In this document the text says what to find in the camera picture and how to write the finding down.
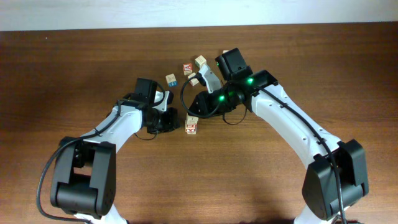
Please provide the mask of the yellow framed I block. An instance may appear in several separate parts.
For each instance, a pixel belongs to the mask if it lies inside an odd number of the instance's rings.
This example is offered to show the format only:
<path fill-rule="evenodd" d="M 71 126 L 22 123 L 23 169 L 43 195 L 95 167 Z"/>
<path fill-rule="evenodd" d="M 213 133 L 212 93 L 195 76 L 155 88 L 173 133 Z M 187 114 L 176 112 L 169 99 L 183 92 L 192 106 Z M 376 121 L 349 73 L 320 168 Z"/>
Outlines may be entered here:
<path fill-rule="evenodd" d="M 199 117 L 192 116 L 189 114 L 187 114 L 187 116 L 186 116 L 186 124 L 187 125 L 197 125 L 198 120 L 199 120 Z"/>

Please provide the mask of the elephant wooden block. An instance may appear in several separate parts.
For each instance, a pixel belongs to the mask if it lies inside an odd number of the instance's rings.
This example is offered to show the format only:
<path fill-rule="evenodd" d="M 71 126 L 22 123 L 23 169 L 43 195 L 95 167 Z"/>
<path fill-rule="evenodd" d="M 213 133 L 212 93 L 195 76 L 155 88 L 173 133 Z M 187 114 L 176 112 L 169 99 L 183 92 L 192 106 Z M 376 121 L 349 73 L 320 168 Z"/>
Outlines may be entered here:
<path fill-rule="evenodd" d="M 196 134 L 197 133 L 197 125 L 195 125 L 195 124 L 186 124 L 185 125 L 185 132 L 187 134 Z"/>

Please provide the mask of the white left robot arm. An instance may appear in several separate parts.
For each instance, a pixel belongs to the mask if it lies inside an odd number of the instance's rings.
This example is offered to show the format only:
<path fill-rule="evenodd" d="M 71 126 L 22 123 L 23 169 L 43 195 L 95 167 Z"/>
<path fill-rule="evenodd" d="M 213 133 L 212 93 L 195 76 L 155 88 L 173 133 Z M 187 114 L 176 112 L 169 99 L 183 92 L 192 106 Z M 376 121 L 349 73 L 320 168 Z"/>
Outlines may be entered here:
<path fill-rule="evenodd" d="M 65 137 L 51 157 L 55 162 L 50 203 L 83 223 L 127 223 L 117 211 L 116 154 L 140 129 L 157 136 L 179 128 L 174 95 L 153 80 L 138 78 L 132 93 L 114 104 L 97 127 Z"/>

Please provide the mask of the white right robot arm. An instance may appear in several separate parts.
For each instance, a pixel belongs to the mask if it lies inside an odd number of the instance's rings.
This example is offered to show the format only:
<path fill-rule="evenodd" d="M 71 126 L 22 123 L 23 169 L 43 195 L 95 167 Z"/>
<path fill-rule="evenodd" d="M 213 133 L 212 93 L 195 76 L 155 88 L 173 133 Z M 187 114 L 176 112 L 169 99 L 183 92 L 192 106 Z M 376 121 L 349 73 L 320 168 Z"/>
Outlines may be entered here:
<path fill-rule="evenodd" d="M 286 94 L 267 70 L 252 71 L 239 49 L 215 62 L 218 78 L 203 57 L 195 60 L 195 78 L 207 89 L 195 97 L 188 114 L 199 118 L 224 116 L 244 105 L 289 144 L 306 169 L 303 211 L 294 223 L 349 223 L 345 211 L 369 192 L 365 150 L 352 139 L 343 142 L 317 124 Z"/>

